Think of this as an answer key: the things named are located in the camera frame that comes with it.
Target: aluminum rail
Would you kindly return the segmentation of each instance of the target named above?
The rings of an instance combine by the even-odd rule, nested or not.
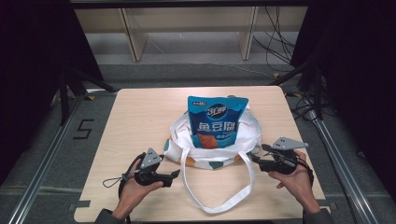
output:
[[[104,89],[88,89],[85,96],[116,96],[117,91],[107,91]]]
[[[333,6],[330,0],[42,0],[35,5],[68,5],[72,8],[138,7],[307,7],[310,4]]]
[[[312,119],[317,117],[314,111],[310,112],[310,116]],[[353,177],[353,174],[350,172],[346,161],[344,160],[343,156],[340,153],[340,150],[332,140],[332,136],[330,135],[323,120],[315,119],[314,123],[315,125],[317,125],[318,129],[322,133],[327,149],[329,149],[330,157],[334,162],[334,166],[335,166],[334,168],[337,174],[339,174],[342,182],[346,187],[346,191],[349,193],[350,198],[352,199],[359,214],[361,215],[362,221],[367,224],[379,223],[377,217],[375,216],[371,208],[371,205],[364,196],[361,188],[359,187],[358,183]]]
[[[37,195],[42,182],[44,181],[48,170],[50,169],[52,162],[58,152],[58,149],[64,140],[64,134],[67,132],[69,125],[73,119],[73,115],[76,113],[76,110],[80,103],[82,102],[84,96],[77,96],[75,102],[73,103],[72,107],[70,108],[70,116],[62,125],[58,132],[56,133],[54,139],[52,140],[51,145],[49,146],[49,150],[47,151],[44,159],[40,163],[37,171],[35,172],[35,176],[33,177],[32,181],[30,182],[29,186],[27,187],[26,191],[23,193],[20,202],[14,208],[12,215],[8,221],[9,224],[20,224],[23,223],[25,220],[32,204],[35,200],[35,196]]]

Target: black cable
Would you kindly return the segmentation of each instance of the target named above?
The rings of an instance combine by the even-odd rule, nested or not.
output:
[[[116,178],[110,178],[110,179],[106,179],[102,182],[103,186],[105,186],[105,188],[111,188],[113,187],[115,184],[117,184],[117,182],[119,182],[122,179],[122,177],[116,177]],[[113,184],[111,185],[107,185],[106,182],[110,181],[110,180],[116,180]]]
[[[297,120],[297,119],[299,119],[299,118],[303,118],[303,120],[305,120],[305,121],[310,121],[310,120],[315,120],[315,119],[316,119],[316,118],[308,119],[308,118],[305,116],[307,113],[309,113],[310,111],[312,111],[312,110],[315,109],[315,107],[313,106],[313,104],[309,104],[309,101],[306,100],[307,98],[309,98],[309,96],[310,96],[311,94],[312,94],[312,93],[305,93],[305,94],[303,94],[303,97],[302,97],[301,100],[297,103],[297,105],[295,106],[295,108],[294,108],[294,109],[290,109],[290,111],[291,111],[292,113],[294,113],[294,114],[297,115],[297,117],[295,117],[294,120]],[[302,101],[305,101],[305,102],[308,102],[308,103],[305,103],[305,105],[299,106],[300,102],[302,102]],[[305,108],[305,110],[304,110],[303,113],[300,113],[299,110],[302,109],[302,108]]]
[[[277,42],[282,42],[282,40],[277,39],[277,38],[275,38],[275,37],[274,37],[274,40],[277,41]],[[285,44],[286,44],[286,45],[288,45],[288,46],[290,46],[290,47],[292,47],[292,48],[295,48],[295,45],[292,44],[292,43],[290,43],[288,40],[284,39],[284,41],[285,41]]]
[[[280,23],[278,23],[277,30],[278,30],[278,35],[279,35],[280,39],[282,40],[282,44],[283,44],[284,48],[286,49],[286,51],[288,52],[288,54],[289,54],[290,57],[291,57],[292,54],[291,54],[291,52],[290,52],[290,50],[289,50],[289,48],[288,48],[288,46],[287,46],[287,44],[291,44],[291,43],[290,43],[285,37],[283,37],[282,32],[280,31]]]
[[[313,96],[313,95],[314,95],[314,93],[310,93],[310,94],[308,94],[308,96],[305,98],[305,100],[306,100],[310,105],[314,105],[314,101],[311,99],[311,96]],[[332,105],[331,102],[328,100],[328,97],[329,97],[328,91],[327,91],[327,89],[324,88],[323,86],[322,86],[321,95],[322,95],[322,98],[324,99],[324,102],[323,102],[323,103],[320,103],[320,105],[319,105],[319,106],[320,106],[320,109],[321,109],[321,112],[322,112],[323,114],[326,114],[326,115],[330,116],[330,117],[338,117],[338,113],[335,112],[335,111],[334,111],[333,114],[331,114],[331,113],[329,113],[329,112],[323,110],[323,108],[327,108],[327,107],[329,107],[329,106]]]
[[[262,47],[263,49],[270,51],[272,54],[274,54],[278,59],[282,60],[285,63],[288,63],[287,58],[283,55],[281,55],[280,53],[274,51],[273,49],[269,49],[268,47],[266,47],[264,44],[262,44],[262,42],[260,42],[256,36],[253,36],[253,39],[256,40],[256,42],[260,45],[260,47]]]
[[[275,70],[275,71],[278,71],[278,72],[290,72],[290,71],[286,71],[286,70],[276,69],[276,68],[274,68],[273,66],[271,66],[271,65],[268,63],[268,51],[269,51],[268,49],[269,49],[270,46],[271,46],[272,40],[275,39],[275,38],[274,38],[275,33],[277,33],[277,35],[279,36],[280,41],[281,41],[281,43],[282,43],[282,48],[284,49],[284,51],[285,51],[285,44],[284,44],[284,41],[282,40],[282,35],[279,33],[279,31],[278,31],[277,28],[276,28],[277,26],[279,26],[279,9],[278,9],[278,7],[276,8],[276,24],[274,23],[274,20],[272,19],[271,15],[269,14],[268,8],[267,8],[267,7],[265,7],[265,11],[267,12],[268,18],[270,19],[270,21],[271,21],[271,23],[272,23],[272,25],[273,25],[273,27],[274,27],[274,31],[273,31],[272,34],[270,35],[270,41],[268,42],[268,46],[265,47],[265,49],[267,49],[267,51],[265,52],[265,61],[266,61],[267,65],[268,65],[271,69],[273,69],[273,70]],[[287,54],[286,51],[285,51],[285,55],[286,55],[286,56],[283,56],[283,55],[282,55],[282,58],[285,59],[285,60],[282,60],[282,61],[285,62],[285,63],[287,63],[287,64],[290,64],[289,55]]]

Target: white strap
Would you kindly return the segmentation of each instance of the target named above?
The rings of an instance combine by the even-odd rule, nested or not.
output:
[[[227,202],[224,204],[218,206],[218,207],[205,207],[203,206],[198,199],[194,196],[194,194],[191,192],[189,186],[187,185],[187,178],[186,178],[186,159],[187,156],[189,155],[190,149],[189,148],[183,148],[183,153],[181,155],[181,173],[183,174],[183,183],[186,189],[188,190],[190,196],[195,200],[195,202],[207,213],[209,214],[216,214],[216,213],[221,213],[229,210],[230,208],[234,207],[238,203],[240,203],[242,200],[244,200],[252,191],[253,189],[253,183],[254,183],[254,170],[253,166],[251,164],[251,161],[246,154],[246,152],[240,151],[238,152],[239,156],[241,156],[242,160],[244,160],[245,164],[247,165],[248,173],[250,175],[250,184],[241,189],[239,192],[237,192],[232,198],[230,198]]]

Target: sleeve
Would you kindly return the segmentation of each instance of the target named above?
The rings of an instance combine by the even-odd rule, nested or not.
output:
[[[111,216],[112,212],[107,209],[102,209],[99,216],[95,220],[95,224],[123,224],[124,220],[117,219]]]
[[[326,208],[315,214],[304,215],[304,218],[307,224],[334,224],[332,216]]]

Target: wooden table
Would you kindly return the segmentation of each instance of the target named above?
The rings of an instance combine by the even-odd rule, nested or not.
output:
[[[77,208],[77,222],[94,222],[102,208],[113,210],[118,203],[118,185],[107,189],[105,179],[118,177],[132,160],[149,147],[163,153],[170,135],[170,125],[187,110],[187,97],[247,97],[251,112],[262,126],[262,142],[273,143],[279,136],[302,141],[288,104],[279,87],[203,87],[129,89],[119,91],[108,119],[101,143],[80,200],[91,201],[89,207]],[[151,192],[132,212],[134,221],[213,221],[259,220],[302,217],[302,207],[286,189],[277,189],[277,180],[254,164],[256,182],[251,194],[228,212],[209,215],[190,198],[181,176],[171,188]],[[179,165],[165,159],[158,169],[170,174]],[[248,184],[248,169],[243,161],[217,171],[187,168],[189,186],[205,206],[224,203]],[[325,199],[316,179],[313,186],[317,199]]]

